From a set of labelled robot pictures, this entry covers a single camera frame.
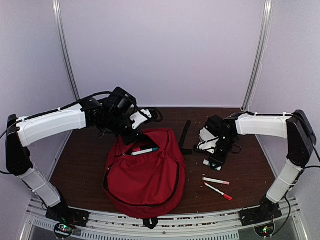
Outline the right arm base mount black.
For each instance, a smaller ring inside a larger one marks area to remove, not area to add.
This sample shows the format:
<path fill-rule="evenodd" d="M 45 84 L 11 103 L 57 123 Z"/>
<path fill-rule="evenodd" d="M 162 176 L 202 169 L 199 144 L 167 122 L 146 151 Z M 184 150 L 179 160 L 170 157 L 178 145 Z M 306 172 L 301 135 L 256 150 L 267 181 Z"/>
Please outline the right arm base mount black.
<path fill-rule="evenodd" d="M 280 218 L 282 212 L 279 204 L 262 204 L 254 208 L 242 209 L 239 218 L 242 226 L 256 225 Z"/>

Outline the pink highlighter marker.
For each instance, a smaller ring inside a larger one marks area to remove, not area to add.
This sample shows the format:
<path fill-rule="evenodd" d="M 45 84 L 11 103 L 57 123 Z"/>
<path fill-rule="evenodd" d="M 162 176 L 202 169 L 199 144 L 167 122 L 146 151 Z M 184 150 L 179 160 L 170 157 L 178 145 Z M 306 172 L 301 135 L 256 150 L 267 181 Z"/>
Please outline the pink highlighter marker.
<path fill-rule="evenodd" d="M 135 153 L 135 152 L 139 152 L 141 151 L 141 148 L 138 146 L 138 147 L 133 147 L 132 148 L 132 152 Z"/>

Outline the red backpack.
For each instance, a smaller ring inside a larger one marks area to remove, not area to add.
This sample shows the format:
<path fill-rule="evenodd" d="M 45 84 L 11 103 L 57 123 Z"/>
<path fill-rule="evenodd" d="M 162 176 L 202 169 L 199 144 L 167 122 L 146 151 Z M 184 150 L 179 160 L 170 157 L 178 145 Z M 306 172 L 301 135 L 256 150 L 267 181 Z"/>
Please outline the red backpack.
<path fill-rule="evenodd" d="M 153 128 L 145 129 L 143 137 L 129 145 L 121 137 L 116 140 L 107 155 L 103 189 L 120 213 L 154 229 L 160 216 L 179 205 L 187 181 L 184 156 L 192 153 L 183 147 L 190 125 L 188 120 L 180 139 L 170 128 Z M 159 149 L 133 156 L 135 147 Z"/>

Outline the white green glue stick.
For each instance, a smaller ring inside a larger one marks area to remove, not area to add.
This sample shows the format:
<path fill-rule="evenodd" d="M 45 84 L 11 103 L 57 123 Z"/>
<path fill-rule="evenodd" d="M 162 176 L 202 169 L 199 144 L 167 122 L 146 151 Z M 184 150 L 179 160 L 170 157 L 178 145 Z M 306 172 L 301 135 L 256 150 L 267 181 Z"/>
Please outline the white green glue stick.
<path fill-rule="evenodd" d="M 217 166 L 214 163 L 210 163 L 208 160 L 204 159 L 202 162 L 203 165 L 210 167 L 213 170 L 220 171 L 222 169 L 221 166 Z"/>

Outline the white pen pink cap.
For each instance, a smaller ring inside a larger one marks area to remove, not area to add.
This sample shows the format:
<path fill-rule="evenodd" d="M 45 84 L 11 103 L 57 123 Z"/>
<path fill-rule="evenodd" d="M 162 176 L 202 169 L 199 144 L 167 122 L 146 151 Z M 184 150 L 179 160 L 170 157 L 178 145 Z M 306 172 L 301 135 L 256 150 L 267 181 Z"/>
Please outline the white pen pink cap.
<path fill-rule="evenodd" d="M 221 185 L 230 185 L 229 181 L 224 181 L 224 180 L 219 180 L 219 179 L 214 179 L 214 178 L 208 178 L 208 177 L 203 177 L 203 181 L 205 182 L 210 182 L 210 183 L 216 183 L 216 184 L 221 184 Z"/>

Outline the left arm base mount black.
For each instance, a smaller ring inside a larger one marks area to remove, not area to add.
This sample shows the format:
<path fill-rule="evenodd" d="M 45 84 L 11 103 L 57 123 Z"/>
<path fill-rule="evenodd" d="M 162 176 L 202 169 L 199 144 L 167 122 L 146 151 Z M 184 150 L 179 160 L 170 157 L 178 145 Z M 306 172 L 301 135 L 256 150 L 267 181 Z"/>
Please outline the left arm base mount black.
<path fill-rule="evenodd" d="M 62 198 L 57 205 L 47 207 L 45 216 L 70 226 L 86 227 L 90 213 L 86 210 L 69 207 L 66 200 Z"/>

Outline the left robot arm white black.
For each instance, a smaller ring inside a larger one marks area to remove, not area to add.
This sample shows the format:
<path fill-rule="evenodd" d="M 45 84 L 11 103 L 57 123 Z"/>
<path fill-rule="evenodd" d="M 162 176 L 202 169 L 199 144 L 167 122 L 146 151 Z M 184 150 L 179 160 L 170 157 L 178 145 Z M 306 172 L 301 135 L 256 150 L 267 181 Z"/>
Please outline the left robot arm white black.
<path fill-rule="evenodd" d="M 62 194 L 48 182 L 31 161 L 28 146 L 33 143 L 73 130 L 97 127 L 101 133 L 110 130 L 121 136 L 126 144 L 140 136 L 140 125 L 152 118 L 148 109 L 139 109 L 134 97 L 127 93 L 109 92 L 108 97 L 96 100 L 85 97 L 47 112 L 27 117 L 8 117 L 5 137 L 5 164 L 7 174 L 20 178 L 31 191 L 52 208 L 61 222 L 72 218 Z"/>

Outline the white black marker teal cap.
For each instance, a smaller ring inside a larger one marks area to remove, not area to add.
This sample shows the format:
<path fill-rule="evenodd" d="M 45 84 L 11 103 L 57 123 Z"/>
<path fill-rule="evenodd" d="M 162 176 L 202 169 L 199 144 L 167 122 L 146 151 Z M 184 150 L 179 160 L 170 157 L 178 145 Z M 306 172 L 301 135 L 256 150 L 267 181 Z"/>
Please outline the white black marker teal cap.
<path fill-rule="evenodd" d="M 139 151 L 133 151 L 131 153 L 132 156 L 138 156 L 138 155 L 142 155 L 142 154 L 147 154 L 147 153 L 152 153 L 155 152 L 159 149 L 159 147 L 153 147 L 153 148 L 147 148 L 147 149 L 143 149 L 143 150 L 139 150 Z"/>

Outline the white pen red cap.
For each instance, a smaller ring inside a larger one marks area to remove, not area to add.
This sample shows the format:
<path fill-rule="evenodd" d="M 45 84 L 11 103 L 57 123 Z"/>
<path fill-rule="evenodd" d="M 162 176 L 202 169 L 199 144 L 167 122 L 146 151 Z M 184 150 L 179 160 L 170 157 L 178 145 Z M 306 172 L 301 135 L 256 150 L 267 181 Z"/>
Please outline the white pen red cap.
<path fill-rule="evenodd" d="M 225 199 L 227 199 L 228 201 L 232 201 L 233 200 L 233 197 L 227 195 L 226 193 L 220 191 L 219 189 L 211 186 L 210 184 L 204 182 L 203 183 L 206 187 L 210 188 L 211 190 L 215 191 L 216 193 L 220 194 L 221 196 L 223 196 Z"/>

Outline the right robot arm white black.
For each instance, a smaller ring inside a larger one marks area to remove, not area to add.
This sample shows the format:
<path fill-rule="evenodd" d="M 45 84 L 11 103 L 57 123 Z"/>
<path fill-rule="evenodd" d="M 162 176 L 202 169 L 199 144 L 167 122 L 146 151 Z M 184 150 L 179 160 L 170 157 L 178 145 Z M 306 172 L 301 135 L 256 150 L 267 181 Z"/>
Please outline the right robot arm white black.
<path fill-rule="evenodd" d="M 288 153 L 279 176 L 275 179 L 261 206 L 256 210 L 259 220 L 268 220 L 275 212 L 275 205 L 296 184 L 315 151 L 317 138 L 302 110 L 293 113 L 237 112 L 226 118 L 213 115 L 199 131 L 200 150 L 208 152 L 209 166 L 222 167 L 239 136 L 261 135 L 287 140 Z"/>

